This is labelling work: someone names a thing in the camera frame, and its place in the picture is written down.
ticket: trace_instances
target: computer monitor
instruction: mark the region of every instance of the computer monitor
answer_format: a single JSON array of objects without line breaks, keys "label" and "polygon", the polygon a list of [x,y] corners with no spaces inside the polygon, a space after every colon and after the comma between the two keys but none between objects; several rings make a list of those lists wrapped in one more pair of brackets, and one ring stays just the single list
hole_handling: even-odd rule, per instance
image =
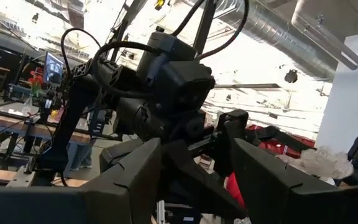
[{"label": "computer monitor", "polygon": [[60,84],[63,78],[63,68],[63,62],[50,52],[47,52],[44,63],[43,82]]}]

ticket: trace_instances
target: white wall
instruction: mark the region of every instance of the white wall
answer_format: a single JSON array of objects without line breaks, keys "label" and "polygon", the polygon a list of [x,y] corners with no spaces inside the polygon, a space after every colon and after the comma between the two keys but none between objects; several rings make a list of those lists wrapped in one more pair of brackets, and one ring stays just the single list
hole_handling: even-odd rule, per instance
[{"label": "white wall", "polygon": [[[358,54],[358,35],[348,37],[345,44]],[[340,64],[324,112],[316,140],[317,146],[347,152],[358,137],[358,70]]]}]

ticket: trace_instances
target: monitor screen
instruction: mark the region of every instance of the monitor screen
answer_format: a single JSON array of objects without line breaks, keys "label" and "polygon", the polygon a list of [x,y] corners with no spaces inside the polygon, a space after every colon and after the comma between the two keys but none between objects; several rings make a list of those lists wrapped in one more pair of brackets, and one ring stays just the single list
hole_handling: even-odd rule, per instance
[{"label": "monitor screen", "polygon": [[63,62],[52,55],[50,52],[47,52],[45,56],[44,64],[44,83],[57,83],[59,84],[62,81],[63,76]]}]

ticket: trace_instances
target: metal bracket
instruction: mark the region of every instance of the metal bracket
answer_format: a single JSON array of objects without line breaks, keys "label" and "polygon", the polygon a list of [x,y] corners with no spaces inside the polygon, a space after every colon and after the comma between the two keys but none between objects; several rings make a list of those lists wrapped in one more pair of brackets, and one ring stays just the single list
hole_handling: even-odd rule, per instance
[{"label": "metal bracket", "polygon": [[34,181],[34,177],[35,172],[27,173],[26,167],[22,166],[6,187],[30,187]]}]

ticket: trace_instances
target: silver air duct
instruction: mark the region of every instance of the silver air duct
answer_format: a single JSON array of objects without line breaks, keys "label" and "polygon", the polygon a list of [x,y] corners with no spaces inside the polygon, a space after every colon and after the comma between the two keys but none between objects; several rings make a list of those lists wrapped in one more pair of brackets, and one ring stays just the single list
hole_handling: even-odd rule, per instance
[{"label": "silver air duct", "polygon": [[[219,16],[219,19],[236,29],[244,13],[244,2],[243,0],[233,1],[236,2],[237,10],[225,13]],[[248,20],[243,33],[258,42],[268,43],[282,51],[292,58],[298,69],[307,75],[322,81],[331,82],[333,80],[337,61],[290,22],[284,21],[258,1],[250,1]]]}]

